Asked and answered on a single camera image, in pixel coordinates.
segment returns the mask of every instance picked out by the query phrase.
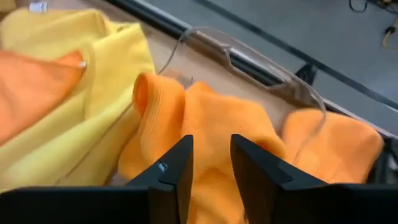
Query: orange towel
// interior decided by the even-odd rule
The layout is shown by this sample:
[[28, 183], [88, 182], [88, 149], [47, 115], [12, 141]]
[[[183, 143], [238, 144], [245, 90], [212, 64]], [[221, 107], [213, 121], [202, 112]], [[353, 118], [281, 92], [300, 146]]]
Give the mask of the orange towel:
[[166, 153], [182, 136], [194, 137], [194, 168], [189, 223], [239, 223], [243, 205], [233, 175], [229, 144], [242, 134], [279, 157], [283, 142], [264, 108], [220, 96], [202, 82], [187, 91], [177, 81], [141, 75], [134, 106], [142, 121], [119, 160], [119, 173], [133, 179]]
[[327, 112], [322, 130], [295, 156], [303, 142], [322, 118], [314, 109], [288, 115], [282, 132], [287, 150], [286, 161], [328, 183], [365, 182], [383, 145], [370, 125], [353, 118]]
[[0, 145], [57, 106], [78, 83], [82, 57], [45, 62], [0, 51]]

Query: gray floor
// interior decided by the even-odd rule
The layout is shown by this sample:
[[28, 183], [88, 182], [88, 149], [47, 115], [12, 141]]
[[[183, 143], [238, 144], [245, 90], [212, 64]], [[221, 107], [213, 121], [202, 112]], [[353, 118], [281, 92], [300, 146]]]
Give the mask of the gray floor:
[[[213, 26], [292, 72], [304, 62], [192, 0], [147, 0], [193, 26]], [[395, 16], [373, 5], [362, 14], [348, 0], [212, 0], [362, 85], [398, 102], [398, 50], [381, 47]], [[362, 7], [362, 0], [353, 0]], [[390, 44], [398, 47], [398, 34]], [[314, 87], [325, 98], [398, 135], [398, 112], [320, 72]]]

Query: yellow cloth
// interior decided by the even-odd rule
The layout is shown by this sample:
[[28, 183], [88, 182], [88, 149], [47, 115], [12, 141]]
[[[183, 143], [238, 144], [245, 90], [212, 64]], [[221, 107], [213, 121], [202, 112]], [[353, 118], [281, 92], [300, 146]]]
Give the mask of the yellow cloth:
[[282, 132], [285, 160], [330, 184], [365, 182], [383, 146], [379, 133], [364, 122], [327, 112], [321, 131], [302, 146], [321, 118], [315, 109], [288, 115]]
[[221, 96], [197, 82], [187, 91], [177, 81], [140, 75], [134, 106], [142, 116], [137, 134], [123, 149], [119, 173], [132, 179], [182, 136], [193, 135], [193, 184], [189, 223], [241, 223], [243, 204], [229, 154], [231, 135], [242, 134], [279, 157], [283, 142], [264, 108]]
[[0, 12], [9, 12], [16, 8], [15, 0], [1, 0], [0, 1]]
[[7, 50], [44, 60], [80, 49], [83, 78], [47, 117], [0, 147], [0, 190], [27, 185], [101, 185], [139, 124], [137, 75], [154, 72], [139, 24], [113, 24], [96, 10], [20, 9], [0, 25]]

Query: orange cloth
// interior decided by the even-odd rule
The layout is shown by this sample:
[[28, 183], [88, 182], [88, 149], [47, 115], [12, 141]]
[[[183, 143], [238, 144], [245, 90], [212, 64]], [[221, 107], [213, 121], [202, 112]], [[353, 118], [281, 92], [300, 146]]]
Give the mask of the orange cloth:
[[135, 178], [182, 136], [192, 134], [194, 165], [188, 222], [241, 223], [243, 204], [229, 154], [231, 135], [241, 134], [284, 157], [283, 142], [264, 108], [220, 96], [202, 82], [185, 91], [177, 81], [156, 75], [137, 78], [133, 103], [142, 121], [121, 154], [121, 176]]
[[56, 62], [0, 51], [0, 145], [56, 107], [78, 83], [82, 57]]
[[287, 150], [286, 161], [299, 169], [332, 183], [362, 183], [377, 159], [382, 138], [370, 125], [353, 118], [327, 112], [322, 130], [307, 145], [308, 138], [322, 118], [315, 109], [289, 114], [282, 132]]

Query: cable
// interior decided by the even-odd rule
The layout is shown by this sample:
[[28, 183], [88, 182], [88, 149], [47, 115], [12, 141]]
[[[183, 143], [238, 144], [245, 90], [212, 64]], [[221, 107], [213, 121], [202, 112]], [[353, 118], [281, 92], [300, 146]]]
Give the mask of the cable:
[[383, 45], [383, 47], [384, 47], [385, 49], [388, 49], [388, 50], [398, 50], [397, 47], [388, 47], [388, 46], [387, 46], [387, 40], [388, 40], [388, 38], [390, 37], [390, 35], [393, 34], [393, 33], [396, 31], [396, 27], [397, 27], [397, 26], [398, 26], [398, 18], [395, 19], [395, 21], [394, 21], [394, 23], [393, 23], [392, 26], [389, 26], [389, 27], [386, 29], [386, 31], [385, 31], [386, 35], [384, 36], [383, 42], [382, 42], [382, 45]]
[[348, 5], [349, 5], [349, 8], [351, 9], [351, 11], [353, 11], [353, 12], [355, 12], [355, 13], [363, 13], [363, 12], [365, 12], [366, 9], [368, 8], [368, 1], [365, 2], [365, 5], [364, 5], [364, 7], [363, 7], [362, 10], [354, 9], [352, 0], [349, 0], [349, 1], [348, 1]]

